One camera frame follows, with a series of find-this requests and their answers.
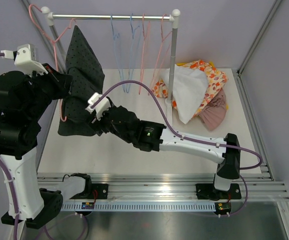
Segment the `orange floral skirt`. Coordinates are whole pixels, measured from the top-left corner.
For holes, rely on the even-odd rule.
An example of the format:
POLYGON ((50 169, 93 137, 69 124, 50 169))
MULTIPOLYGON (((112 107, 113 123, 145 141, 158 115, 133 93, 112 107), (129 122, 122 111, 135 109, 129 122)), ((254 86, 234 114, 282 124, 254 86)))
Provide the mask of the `orange floral skirt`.
MULTIPOLYGON (((200 107, 198 108, 198 110, 196 111, 194 117, 197 117, 199 115, 199 113, 203 110, 203 108, 205 108, 207 106, 207 104, 219 93, 219 91, 221 89, 223 89, 223 87, 225 86, 225 84, 228 81, 228 77, 226 76, 226 74, 217 69, 216 67, 211 67, 208 64, 193 64, 193 65, 184 65, 181 67, 185 67, 185 68, 191 68, 191 69, 199 69, 201 71, 203 71, 208 79, 208 88, 206 90, 205 96, 204 96, 204 100, 201 103, 200 107)), ((176 108, 176 102, 175 100, 172 101, 172 107, 175 108, 176 110, 178 110, 176 108)))

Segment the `dusty pink ruffled skirt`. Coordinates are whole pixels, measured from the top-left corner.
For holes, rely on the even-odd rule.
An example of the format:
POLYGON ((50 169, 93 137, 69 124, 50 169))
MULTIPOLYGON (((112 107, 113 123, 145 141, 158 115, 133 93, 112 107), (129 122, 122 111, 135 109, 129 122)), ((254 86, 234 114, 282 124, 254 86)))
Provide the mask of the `dusty pink ruffled skirt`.
POLYGON ((209 131, 215 130, 225 119, 227 97, 223 89, 202 109, 199 118, 209 131))

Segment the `dark grey dotted skirt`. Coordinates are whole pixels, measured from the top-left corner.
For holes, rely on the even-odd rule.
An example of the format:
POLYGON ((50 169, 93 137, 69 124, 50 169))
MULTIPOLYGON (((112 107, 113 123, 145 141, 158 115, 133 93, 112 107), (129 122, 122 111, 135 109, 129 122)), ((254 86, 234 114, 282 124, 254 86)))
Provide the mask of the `dark grey dotted skirt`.
POLYGON ((94 51, 78 26, 72 32, 65 59, 66 73, 72 76, 71 94, 62 100, 61 110, 66 121, 60 121, 61 136, 87 136, 96 134, 90 126, 91 114, 86 110, 94 93, 101 94, 105 74, 94 51))

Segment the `blue wire hanger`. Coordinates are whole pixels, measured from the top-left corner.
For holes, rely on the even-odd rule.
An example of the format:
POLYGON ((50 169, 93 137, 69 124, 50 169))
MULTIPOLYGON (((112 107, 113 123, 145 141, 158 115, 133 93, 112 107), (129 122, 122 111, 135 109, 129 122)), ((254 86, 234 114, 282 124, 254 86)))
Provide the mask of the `blue wire hanger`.
POLYGON ((136 42, 136 33, 140 25, 134 27, 133 26, 133 14, 130 15, 130 29, 131 29, 131 44, 130 44, 130 51, 129 51, 129 65, 128 65, 128 80, 133 79, 134 69, 135 69, 135 62, 136 62, 136 53, 135 50, 135 42, 136 42))
POLYGON ((119 73, 119 80, 121 82, 129 80, 129 78, 125 75, 125 70, 123 69, 123 52, 122 52, 122 39, 120 32, 117 31, 114 27, 114 18, 113 14, 110 15, 110 25, 113 39, 113 53, 115 57, 115 62, 117 66, 117 70, 119 73))

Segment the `white skirt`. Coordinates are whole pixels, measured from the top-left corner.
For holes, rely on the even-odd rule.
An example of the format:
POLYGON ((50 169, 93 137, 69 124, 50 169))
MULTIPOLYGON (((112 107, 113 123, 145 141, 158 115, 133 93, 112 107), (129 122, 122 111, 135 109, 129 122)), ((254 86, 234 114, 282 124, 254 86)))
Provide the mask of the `white skirt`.
POLYGON ((205 98, 208 85, 207 75, 203 71, 174 66, 172 96, 182 123, 187 124, 194 117, 205 98))

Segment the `pink wire hanger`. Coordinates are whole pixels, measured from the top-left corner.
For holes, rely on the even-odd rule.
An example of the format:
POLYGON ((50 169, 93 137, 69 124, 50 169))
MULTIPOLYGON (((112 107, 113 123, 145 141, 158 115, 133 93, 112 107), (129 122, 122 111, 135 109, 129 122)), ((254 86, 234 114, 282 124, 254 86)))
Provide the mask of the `pink wire hanger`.
POLYGON ((156 58, 155 66, 154 66, 154 71, 153 71, 152 78, 151 78, 151 81, 150 81, 150 84, 149 84, 149 88, 150 89, 154 88, 155 81, 156 81, 156 79, 159 76, 159 73, 161 71, 162 65, 163 65, 163 63, 165 61, 165 58, 166 58, 166 54, 167 54, 167 52, 168 52, 168 50, 170 48, 170 47, 168 47, 167 50, 166 50, 167 52, 163 53, 163 48, 164 48, 165 41, 172 34, 171 31, 169 33, 167 33, 167 34, 164 34, 164 20, 165 20, 166 16, 167 16, 166 14, 164 14, 162 16, 161 23, 160 23, 161 42, 160 42, 159 52, 158 52, 158 55, 157 55, 157 58, 156 58))
POLYGON ((151 22, 149 22, 145 26, 145 14, 142 14, 142 36, 143 36, 143 44, 142 44, 142 53, 141 53, 141 64, 140 64, 140 82, 143 82, 144 79, 144 64, 145 64, 145 54, 148 49, 148 41, 150 36, 151 22))
POLYGON ((55 27, 55 23, 54 23, 53 13, 48 7, 46 6, 38 7, 36 4, 31 3, 28 6, 28 13, 29 13, 29 17, 32 23, 36 26, 36 28, 40 31, 40 33, 50 42, 50 44, 53 47, 53 57, 54 57, 56 70, 59 71, 59 67, 62 67, 62 71, 64 72, 65 69, 63 68, 62 65, 60 65, 61 62, 58 59, 58 52, 59 52, 60 56, 62 57, 63 62, 66 61, 66 53, 61 43, 61 38, 67 32, 67 30, 70 30, 73 27, 73 23, 75 25, 77 24, 76 19, 72 18, 69 22, 69 25, 63 30, 63 32, 61 34, 58 34, 56 27, 55 27), (53 37, 49 36, 43 30, 41 25, 38 23, 38 18, 34 16, 33 8, 37 9, 40 13, 44 14, 47 25, 49 26, 53 37))

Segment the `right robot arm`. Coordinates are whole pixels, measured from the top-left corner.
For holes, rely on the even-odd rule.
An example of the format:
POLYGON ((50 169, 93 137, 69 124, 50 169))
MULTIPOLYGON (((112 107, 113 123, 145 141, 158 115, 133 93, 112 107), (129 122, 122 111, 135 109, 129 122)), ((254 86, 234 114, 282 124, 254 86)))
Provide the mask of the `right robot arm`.
POLYGON ((116 107, 109 98, 95 93, 87 111, 98 135, 111 133, 144 152, 179 152, 198 156, 217 164, 213 184, 196 190, 198 199, 212 201, 240 199, 233 181, 240 177, 240 144, 235 134, 224 138, 185 136, 161 123, 140 120, 134 112, 116 107))

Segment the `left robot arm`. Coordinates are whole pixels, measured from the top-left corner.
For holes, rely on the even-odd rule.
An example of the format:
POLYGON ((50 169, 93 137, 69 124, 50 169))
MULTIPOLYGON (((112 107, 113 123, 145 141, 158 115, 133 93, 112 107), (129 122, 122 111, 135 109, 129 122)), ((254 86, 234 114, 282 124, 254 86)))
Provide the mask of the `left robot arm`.
POLYGON ((39 120, 52 101, 69 96, 72 80, 48 64, 42 73, 0 75, 0 162, 10 201, 3 224, 22 221, 38 230, 60 213, 64 201, 74 196, 87 199, 93 193, 91 177, 85 173, 73 173, 49 189, 38 185, 39 120))

